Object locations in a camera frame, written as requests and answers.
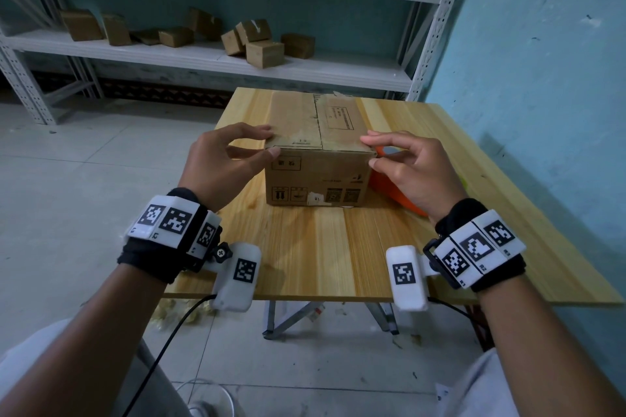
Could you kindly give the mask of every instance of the white wrist-mounted device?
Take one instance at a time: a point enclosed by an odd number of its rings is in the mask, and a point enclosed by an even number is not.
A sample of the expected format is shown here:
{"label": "white wrist-mounted device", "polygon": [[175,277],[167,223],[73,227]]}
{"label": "white wrist-mounted device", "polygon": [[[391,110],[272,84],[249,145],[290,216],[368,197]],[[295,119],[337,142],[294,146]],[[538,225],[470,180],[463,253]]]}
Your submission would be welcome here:
{"label": "white wrist-mounted device", "polygon": [[261,250],[253,244],[219,244],[222,219],[202,205],[177,196],[157,195],[128,228],[127,238],[149,240],[178,251],[172,261],[181,268],[217,272],[212,306],[246,311],[252,304],[261,264]]}
{"label": "white wrist-mounted device", "polygon": [[426,255],[413,246],[391,247],[386,258],[394,302],[402,310],[425,310],[425,276],[440,273],[453,288],[467,289],[525,250],[493,209],[448,237],[433,239],[424,248]]}

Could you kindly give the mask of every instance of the shelving unit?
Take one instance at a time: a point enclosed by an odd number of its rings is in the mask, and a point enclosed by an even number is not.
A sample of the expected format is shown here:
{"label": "shelving unit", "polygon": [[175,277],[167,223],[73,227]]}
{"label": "shelving unit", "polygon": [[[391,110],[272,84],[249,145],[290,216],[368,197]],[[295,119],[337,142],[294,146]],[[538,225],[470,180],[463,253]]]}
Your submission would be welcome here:
{"label": "shelving unit", "polygon": [[[428,74],[434,67],[432,56],[441,39],[442,29],[454,2],[454,0],[408,0],[413,2],[412,15],[410,14],[407,20],[401,48],[395,60],[365,55],[318,52],[308,60],[286,57],[284,65],[259,70],[248,65],[242,58],[227,57],[220,43],[195,43],[187,47],[171,49],[162,45],[147,47],[140,44],[111,47],[106,40],[74,42],[67,33],[59,29],[58,10],[67,7],[65,1],[39,1],[46,13],[38,14],[36,10],[29,8],[32,3],[28,1],[22,4],[24,10],[41,27],[39,30],[18,34],[0,32],[2,51],[0,68],[35,121],[39,123],[54,123],[50,104],[67,93],[74,93],[76,90],[85,88],[92,96],[101,93],[98,80],[87,58],[385,90],[407,93],[407,100],[417,100]],[[411,28],[416,18],[414,9],[420,8],[420,4],[432,4],[433,8],[429,11],[422,26],[415,30],[415,26]],[[405,72],[405,67],[422,42],[424,49],[411,78]],[[23,62],[20,51],[52,53],[69,57],[76,83],[71,88],[63,88],[62,92],[43,94]]]}

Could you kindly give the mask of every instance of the person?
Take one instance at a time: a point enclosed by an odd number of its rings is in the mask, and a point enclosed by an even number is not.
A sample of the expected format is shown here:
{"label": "person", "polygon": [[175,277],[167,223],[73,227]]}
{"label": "person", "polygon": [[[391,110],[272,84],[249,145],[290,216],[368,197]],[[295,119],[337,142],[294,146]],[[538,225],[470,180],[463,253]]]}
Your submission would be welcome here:
{"label": "person", "polygon": [[[278,147],[256,151],[230,143],[237,138],[270,136],[270,126],[244,123],[202,134],[191,146],[179,189],[218,211],[280,153]],[[438,229],[453,209],[470,201],[438,140],[408,132],[373,131],[361,140],[371,146],[404,149],[373,159],[370,166],[386,174]],[[147,272],[151,269],[137,258],[118,261],[74,319],[55,324],[45,336],[36,334],[27,340],[28,346],[18,349],[19,345],[7,353],[0,375],[12,381],[0,387],[0,396],[5,394],[0,416],[122,413],[152,362],[145,346],[139,345],[167,284],[157,278],[159,274]],[[496,348],[483,355],[453,388],[444,415],[626,415],[620,393],[542,299],[523,267],[493,277],[499,279],[491,279],[478,292],[478,299]],[[171,385],[170,390],[150,387],[164,380],[158,372],[152,376],[132,415],[189,415],[182,400],[176,401]],[[158,403],[150,408],[147,397]]]}

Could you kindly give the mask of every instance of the black cable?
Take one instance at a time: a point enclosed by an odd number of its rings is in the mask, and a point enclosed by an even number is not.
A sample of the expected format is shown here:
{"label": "black cable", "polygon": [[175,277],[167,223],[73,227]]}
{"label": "black cable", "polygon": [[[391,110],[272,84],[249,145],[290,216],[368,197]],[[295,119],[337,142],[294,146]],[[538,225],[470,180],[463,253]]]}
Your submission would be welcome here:
{"label": "black cable", "polygon": [[139,396],[141,395],[143,389],[146,387],[146,384],[148,384],[148,380],[150,379],[150,376],[152,376],[152,373],[155,372],[155,369],[158,366],[158,362],[161,360],[161,358],[163,357],[163,354],[165,353],[165,350],[167,350],[167,347],[170,345],[171,341],[174,339],[174,335],[176,335],[176,332],[178,331],[178,329],[183,325],[183,323],[185,322],[185,320],[187,319],[187,317],[189,317],[192,313],[192,311],[196,310],[198,308],[199,305],[203,304],[204,302],[206,302],[207,300],[213,300],[217,295],[207,295],[206,297],[204,297],[203,299],[201,299],[199,302],[197,302],[193,307],[191,307],[189,310],[187,310],[187,313],[185,313],[185,315],[183,316],[183,318],[180,319],[180,321],[178,322],[178,324],[176,325],[176,328],[174,328],[174,331],[171,332],[170,337],[167,339],[167,341],[165,342],[165,345],[163,346],[163,349],[161,350],[161,352],[159,353],[158,357],[155,359],[155,362],[152,364],[152,367],[150,368],[150,370],[148,371],[148,373],[146,374],[146,377],[144,378],[142,385],[139,386],[139,389],[137,389],[137,392],[135,393],[135,395],[133,396],[133,399],[130,401],[130,404],[128,405],[128,407],[126,408],[126,410],[124,411],[122,417],[128,417],[128,414],[130,413],[130,411],[133,409],[133,406],[135,405],[135,403],[137,402],[137,399],[139,398]]}
{"label": "black cable", "polygon": [[486,332],[489,332],[489,326],[487,326],[485,323],[482,323],[481,321],[475,319],[472,315],[470,315],[469,313],[464,312],[463,310],[459,310],[457,307],[455,307],[452,304],[449,304],[448,302],[444,302],[443,300],[439,300],[436,299],[435,297],[428,297],[428,301],[432,302],[432,303],[438,303],[439,305],[443,305],[446,306],[452,310],[454,310],[455,312],[460,313],[461,315],[464,315],[465,317],[469,318],[472,323],[480,326],[482,329],[484,329]]}

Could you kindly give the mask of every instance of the wooden table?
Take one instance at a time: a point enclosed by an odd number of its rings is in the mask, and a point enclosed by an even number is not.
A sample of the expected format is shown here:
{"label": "wooden table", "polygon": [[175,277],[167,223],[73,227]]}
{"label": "wooden table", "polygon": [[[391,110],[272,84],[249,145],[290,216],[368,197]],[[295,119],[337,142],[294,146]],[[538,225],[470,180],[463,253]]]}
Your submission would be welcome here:
{"label": "wooden table", "polygon": [[[217,127],[267,121],[272,91],[239,88]],[[441,140],[470,196],[494,208],[528,249],[528,275],[554,304],[616,305],[623,299],[436,104],[357,98],[369,128],[408,130]],[[260,148],[262,142],[235,145]],[[263,174],[226,208],[223,240],[256,244],[263,254],[258,300],[393,302],[385,250],[434,238],[431,224],[368,191],[363,208],[272,207],[265,203]],[[183,273],[167,288],[171,297],[200,298],[214,275]],[[431,295],[454,304],[476,302],[471,291],[454,291],[441,277],[429,279]]]}

